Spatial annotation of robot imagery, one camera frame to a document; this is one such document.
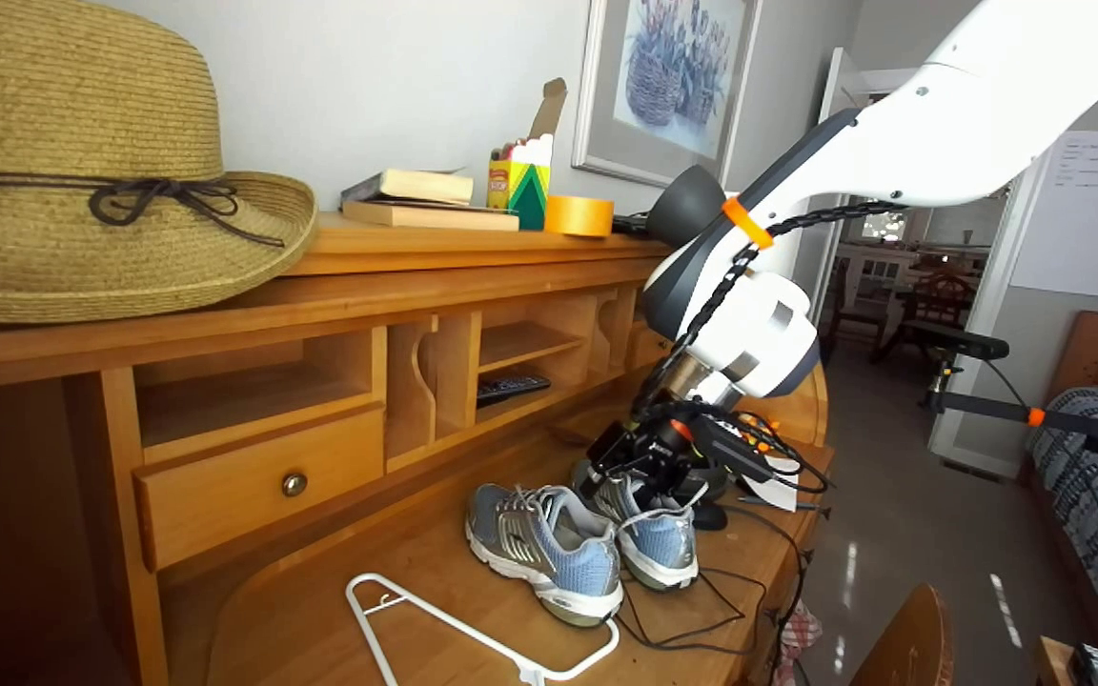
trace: drawer knob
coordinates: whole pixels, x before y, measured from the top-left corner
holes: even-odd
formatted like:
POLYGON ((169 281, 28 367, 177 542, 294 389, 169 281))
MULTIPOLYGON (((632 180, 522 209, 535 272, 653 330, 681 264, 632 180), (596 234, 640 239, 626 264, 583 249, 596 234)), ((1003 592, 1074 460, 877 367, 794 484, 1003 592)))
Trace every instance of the drawer knob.
POLYGON ((282 474, 282 495, 294 500, 308 489, 308 476, 302 467, 282 474))

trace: framed picture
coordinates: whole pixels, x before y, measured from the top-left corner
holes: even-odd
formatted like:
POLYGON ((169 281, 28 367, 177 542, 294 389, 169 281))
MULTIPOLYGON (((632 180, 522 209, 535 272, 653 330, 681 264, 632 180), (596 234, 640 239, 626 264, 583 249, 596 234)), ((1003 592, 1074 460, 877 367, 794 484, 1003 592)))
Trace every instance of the framed picture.
POLYGON ((577 167, 667 185, 718 180, 760 0, 591 0, 577 167))

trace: hat band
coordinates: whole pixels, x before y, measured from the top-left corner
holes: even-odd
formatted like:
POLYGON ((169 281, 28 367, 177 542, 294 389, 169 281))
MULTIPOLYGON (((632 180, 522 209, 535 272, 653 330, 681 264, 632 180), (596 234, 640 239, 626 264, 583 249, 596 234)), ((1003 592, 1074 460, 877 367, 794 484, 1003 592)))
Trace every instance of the hat band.
POLYGON ((108 180, 108 174, 11 174, 0 170, 0 185, 83 185, 88 194, 88 213, 103 226, 133 226, 156 198, 177 198, 189 213, 212 221, 216 228, 252 239, 252 245, 269 245, 286 249, 282 236, 263 236, 231 226, 240 203, 238 185, 224 180, 212 184, 178 184, 178 180, 108 180))

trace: sneaker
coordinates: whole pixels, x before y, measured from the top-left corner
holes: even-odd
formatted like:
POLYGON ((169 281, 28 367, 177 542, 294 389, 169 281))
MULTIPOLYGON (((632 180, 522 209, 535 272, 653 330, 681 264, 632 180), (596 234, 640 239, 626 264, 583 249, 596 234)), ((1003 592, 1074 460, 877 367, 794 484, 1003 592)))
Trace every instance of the sneaker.
POLYGON ((619 521, 619 546, 632 571, 653 592, 690 588, 698 579, 694 509, 672 495, 640 495, 637 474, 597 476, 587 500, 619 521))
POLYGON ((613 521, 587 509, 571 489, 483 484, 474 490, 464 536, 477 560, 525 579, 569 624, 597 624, 621 607, 613 521))

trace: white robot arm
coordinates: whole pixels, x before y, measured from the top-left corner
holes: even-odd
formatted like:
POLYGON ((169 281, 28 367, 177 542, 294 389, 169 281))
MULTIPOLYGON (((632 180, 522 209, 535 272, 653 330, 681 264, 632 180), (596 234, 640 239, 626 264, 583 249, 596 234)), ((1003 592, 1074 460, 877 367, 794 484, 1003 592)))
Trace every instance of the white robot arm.
POLYGON ((794 281, 747 272, 694 322, 738 251, 770 249, 766 228, 818 194, 895 204, 982 198, 1094 103, 1098 0, 982 0, 902 86, 816 127, 738 198, 698 167, 672 184, 647 234, 681 249, 647 279, 640 312, 661 335, 685 335, 685 354, 714 369, 690 395, 789 392, 816 363, 807 296, 794 281))

